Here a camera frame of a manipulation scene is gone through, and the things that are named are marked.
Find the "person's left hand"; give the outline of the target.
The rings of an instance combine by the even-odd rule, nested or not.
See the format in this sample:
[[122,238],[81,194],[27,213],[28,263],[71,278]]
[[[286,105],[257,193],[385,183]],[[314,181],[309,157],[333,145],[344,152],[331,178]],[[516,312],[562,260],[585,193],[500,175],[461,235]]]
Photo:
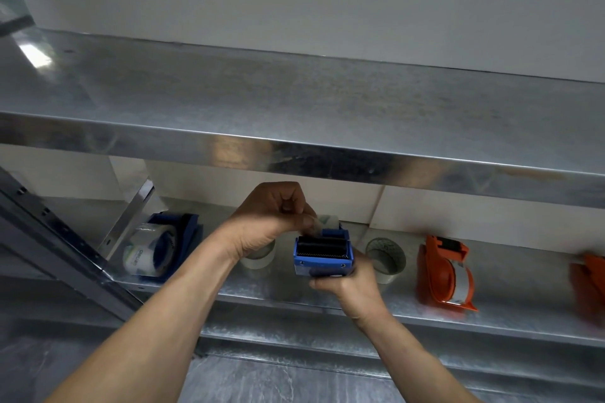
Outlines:
[[217,234],[239,261],[282,235],[276,233],[279,215],[317,217],[298,182],[261,183],[219,227]]

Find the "person's right hand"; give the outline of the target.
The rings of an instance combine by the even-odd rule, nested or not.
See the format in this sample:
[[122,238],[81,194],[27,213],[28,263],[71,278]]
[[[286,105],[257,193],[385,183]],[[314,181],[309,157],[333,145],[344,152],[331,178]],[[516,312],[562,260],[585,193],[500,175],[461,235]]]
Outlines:
[[332,293],[336,296],[346,316],[359,329],[365,329],[371,322],[390,315],[377,286],[371,260],[357,249],[353,250],[354,263],[349,284],[344,293]]

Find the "clear tape strip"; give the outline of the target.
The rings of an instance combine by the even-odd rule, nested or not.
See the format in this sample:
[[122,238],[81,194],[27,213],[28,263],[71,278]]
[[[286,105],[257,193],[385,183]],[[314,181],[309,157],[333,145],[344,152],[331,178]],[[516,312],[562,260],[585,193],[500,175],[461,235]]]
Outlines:
[[324,230],[339,230],[340,221],[336,215],[319,215],[314,218],[313,231],[315,234],[322,234]]

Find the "small blue tape dispenser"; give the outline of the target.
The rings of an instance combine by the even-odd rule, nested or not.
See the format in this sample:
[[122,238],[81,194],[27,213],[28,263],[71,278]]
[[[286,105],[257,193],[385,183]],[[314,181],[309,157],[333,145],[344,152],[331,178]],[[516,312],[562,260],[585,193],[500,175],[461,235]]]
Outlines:
[[352,273],[354,254],[348,230],[340,222],[319,223],[314,235],[300,235],[293,246],[296,276],[346,277]]

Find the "person's left forearm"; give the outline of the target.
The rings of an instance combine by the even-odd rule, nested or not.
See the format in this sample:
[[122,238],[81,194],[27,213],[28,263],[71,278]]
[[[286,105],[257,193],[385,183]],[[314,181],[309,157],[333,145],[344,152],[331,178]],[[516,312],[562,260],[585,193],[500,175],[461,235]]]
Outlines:
[[201,328],[240,256],[228,230],[212,233],[44,403],[176,403]]

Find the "person's right forearm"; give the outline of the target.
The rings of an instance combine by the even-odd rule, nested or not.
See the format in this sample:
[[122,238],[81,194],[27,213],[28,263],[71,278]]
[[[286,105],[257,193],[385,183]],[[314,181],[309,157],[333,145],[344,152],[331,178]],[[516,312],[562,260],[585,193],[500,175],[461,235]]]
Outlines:
[[406,403],[482,403],[387,310],[352,316]]

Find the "low galvanized metal shelf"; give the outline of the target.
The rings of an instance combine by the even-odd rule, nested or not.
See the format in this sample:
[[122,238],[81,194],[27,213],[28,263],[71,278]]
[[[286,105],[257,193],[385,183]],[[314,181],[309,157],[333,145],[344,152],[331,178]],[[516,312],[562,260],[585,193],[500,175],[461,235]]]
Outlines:
[[[0,403],[41,403],[116,328],[0,314]],[[452,370],[485,403],[605,403],[605,389]],[[179,403],[404,403],[389,378],[224,355],[194,358]]]

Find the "orange tape dispenser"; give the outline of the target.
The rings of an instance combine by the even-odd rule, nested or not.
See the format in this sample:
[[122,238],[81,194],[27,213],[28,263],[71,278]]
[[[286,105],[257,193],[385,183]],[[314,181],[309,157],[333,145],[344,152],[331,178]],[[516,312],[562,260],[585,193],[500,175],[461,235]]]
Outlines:
[[578,315],[605,329],[605,256],[579,255],[569,265],[569,281]]
[[[416,295],[418,301],[426,306],[457,313],[478,312],[479,309],[473,304],[474,277],[466,265],[469,253],[469,247],[459,240],[428,234],[417,254]],[[458,308],[445,303],[450,299],[454,285],[453,269],[448,260],[462,262],[471,273],[471,281],[474,285],[471,302],[475,310]]]

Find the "large blue tape dispenser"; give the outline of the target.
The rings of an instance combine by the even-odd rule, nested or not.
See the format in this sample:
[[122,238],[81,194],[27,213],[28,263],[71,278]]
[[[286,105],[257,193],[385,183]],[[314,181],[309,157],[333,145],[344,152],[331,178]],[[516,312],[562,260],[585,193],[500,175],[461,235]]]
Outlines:
[[177,214],[177,213],[169,213],[168,211],[164,211],[162,213],[157,213],[151,215],[145,223],[149,224],[168,224],[173,226],[177,231],[177,249],[176,255],[173,258],[170,267],[165,273],[164,276],[155,278],[155,277],[140,277],[146,280],[155,280],[161,283],[164,283],[168,280],[176,270],[183,264],[183,262],[187,259],[188,255],[192,253],[194,247],[199,242],[200,238],[203,237],[203,225],[199,224],[199,216],[197,214]]

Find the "wide galvanized metal shelf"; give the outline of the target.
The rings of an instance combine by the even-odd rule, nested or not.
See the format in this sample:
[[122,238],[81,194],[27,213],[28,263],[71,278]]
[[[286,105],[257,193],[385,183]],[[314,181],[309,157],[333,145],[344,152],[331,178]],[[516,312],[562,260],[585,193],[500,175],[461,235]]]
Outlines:
[[605,84],[26,29],[0,142],[605,209]]

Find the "grey tape roll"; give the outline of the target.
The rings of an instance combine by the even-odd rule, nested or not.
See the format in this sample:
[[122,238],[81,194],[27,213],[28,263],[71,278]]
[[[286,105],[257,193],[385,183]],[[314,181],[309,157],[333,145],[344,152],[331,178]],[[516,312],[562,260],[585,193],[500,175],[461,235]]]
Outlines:
[[445,303],[458,308],[475,310],[471,302],[473,296],[471,292],[474,290],[471,273],[462,262],[455,260],[448,260],[448,262],[453,269],[454,285],[452,295]]

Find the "printed clear tape roll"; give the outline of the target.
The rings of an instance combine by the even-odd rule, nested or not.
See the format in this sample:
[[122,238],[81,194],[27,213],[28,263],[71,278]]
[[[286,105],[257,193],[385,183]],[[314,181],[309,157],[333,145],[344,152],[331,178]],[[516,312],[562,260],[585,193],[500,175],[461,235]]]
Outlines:
[[177,231],[168,224],[141,224],[127,239],[123,266],[130,275],[159,278],[167,273],[177,249]]

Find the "slanted metal brace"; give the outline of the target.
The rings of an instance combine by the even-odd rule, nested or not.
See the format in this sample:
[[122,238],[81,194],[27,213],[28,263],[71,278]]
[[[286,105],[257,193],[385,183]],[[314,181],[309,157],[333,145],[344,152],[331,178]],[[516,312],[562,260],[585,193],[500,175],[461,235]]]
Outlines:
[[119,245],[128,235],[132,227],[139,223],[148,201],[153,197],[155,187],[150,178],[146,178],[138,191],[134,194],[132,200],[127,204],[119,218],[115,221],[112,228],[103,238],[102,243],[97,248],[97,252],[109,262]]

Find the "galvanized metal shelf with tapes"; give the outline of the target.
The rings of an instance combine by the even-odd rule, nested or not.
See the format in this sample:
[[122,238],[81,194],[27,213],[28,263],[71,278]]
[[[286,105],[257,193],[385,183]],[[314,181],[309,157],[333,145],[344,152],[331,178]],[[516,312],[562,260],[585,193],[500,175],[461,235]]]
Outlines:
[[[344,227],[361,251],[377,237],[393,240],[404,250],[403,273],[381,287],[388,309],[403,323],[605,348],[604,322],[586,320],[578,312],[568,275],[571,255],[464,240],[471,250],[467,264],[474,276],[473,303],[478,311],[457,311],[419,300],[416,259],[423,236],[352,222],[344,222]],[[307,278],[294,274],[294,238],[286,234],[278,239],[268,268],[247,270],[238,264],[217,300],[343,315],[333,295],[313,290]]]

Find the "dark metal rack upright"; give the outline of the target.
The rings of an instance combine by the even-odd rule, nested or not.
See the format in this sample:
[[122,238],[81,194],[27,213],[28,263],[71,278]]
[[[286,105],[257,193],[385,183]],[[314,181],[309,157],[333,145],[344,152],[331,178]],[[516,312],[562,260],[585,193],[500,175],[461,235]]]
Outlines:
[[142,305],[105,272],[101,254],[2,167],[0,245],[120,321]]

